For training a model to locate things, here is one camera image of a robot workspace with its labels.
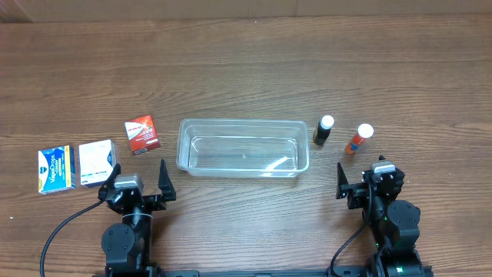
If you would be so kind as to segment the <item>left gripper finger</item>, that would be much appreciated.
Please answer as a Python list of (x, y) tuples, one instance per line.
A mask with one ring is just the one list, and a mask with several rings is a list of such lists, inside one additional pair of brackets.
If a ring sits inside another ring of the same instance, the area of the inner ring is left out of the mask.
[(115, 164), (109, 177), (103, 182), (100, 189), (98, 190), (98, 199), (106, 200), (108, 193), (111, 189), (115, 187), (115, 180), (118, 175), (121, 174), (121, 165), (119, 163)]
[(161, 190), (161, 195), (164, 202), (176, 200), (176, 191), (170, 180), (164, 159), (161, 160), (160, 164), (158, 188)]

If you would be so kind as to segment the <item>red medicine box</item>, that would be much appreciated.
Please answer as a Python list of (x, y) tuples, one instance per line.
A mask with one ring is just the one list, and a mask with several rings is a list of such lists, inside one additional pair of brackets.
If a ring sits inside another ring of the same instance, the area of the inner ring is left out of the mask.
[(151, 115), (125, 122), (125, 131), (134, 155), (139, 155), (161, 146)]

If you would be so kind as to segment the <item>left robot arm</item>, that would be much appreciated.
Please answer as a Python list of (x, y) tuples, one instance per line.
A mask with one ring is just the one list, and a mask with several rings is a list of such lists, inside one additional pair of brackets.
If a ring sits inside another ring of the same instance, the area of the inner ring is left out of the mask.
[(152, 213), (165, 210), (176, 199), (166, 163), (161, 160), (159, 194), (144, 195), (138, 174), (122, 175), (116, 165), (98, 190), (98, 198), (121, 215), (121, 222), (108, 227), (101, 237), (105, 253), (106, 276), (163, 276), (157, 262), (151, 261)]

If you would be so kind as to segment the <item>blue VapoDrops box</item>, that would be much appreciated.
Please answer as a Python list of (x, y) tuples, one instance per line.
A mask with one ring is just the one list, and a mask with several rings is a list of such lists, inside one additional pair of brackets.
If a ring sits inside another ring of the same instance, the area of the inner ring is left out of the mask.
[(75, 188), (74, 149), (65, 145), (38, 151), (38, 192), (46, 195)]

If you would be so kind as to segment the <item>orange tube white cap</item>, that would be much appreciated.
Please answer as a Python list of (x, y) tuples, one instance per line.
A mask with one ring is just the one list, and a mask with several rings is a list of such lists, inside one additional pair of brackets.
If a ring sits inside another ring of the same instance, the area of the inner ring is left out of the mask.
[(345, 146), (344, 151), (349, 155), (353, 155), (373, 134), (374, 127), (372, 125), (367, 123), (360, 124), (355, 135)]

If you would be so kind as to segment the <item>dark bottle white cap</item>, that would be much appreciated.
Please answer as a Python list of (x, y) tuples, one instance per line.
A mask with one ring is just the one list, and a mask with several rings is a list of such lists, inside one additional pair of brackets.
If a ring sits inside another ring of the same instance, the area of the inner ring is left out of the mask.
[(334, 125), (334, 118), (331, 115), (321, 117), (313, 134), (313, 143), (318, 146), (323, 146), (331, 133)]

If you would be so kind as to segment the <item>white medicine box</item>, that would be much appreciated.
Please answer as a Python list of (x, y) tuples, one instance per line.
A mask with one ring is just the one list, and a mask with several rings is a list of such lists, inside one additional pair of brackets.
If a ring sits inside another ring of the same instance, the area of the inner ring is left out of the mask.
[(111, 139), (79, 146), (80, 183), (85, 187), (100, 186), (112, 173), (116, 159)]

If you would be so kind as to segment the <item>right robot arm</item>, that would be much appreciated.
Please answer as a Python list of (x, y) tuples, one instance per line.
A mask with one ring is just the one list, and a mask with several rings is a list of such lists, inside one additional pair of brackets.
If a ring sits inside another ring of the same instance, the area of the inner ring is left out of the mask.
[[(350, 183), (337, 164), (337, 199), (347, 199), (349, 209), (362, 209), (363, 225), (335, 252), (327, 269), (329, 276), (432, 277), (415, 249), (419, 238), (421, 210), (398, 200), (405, 174), (382, 155), (362, 172), (359, 183)], [(376, 252), (363, 266), (336, 266), (336, 258), (362, 231), (370, 229)]]

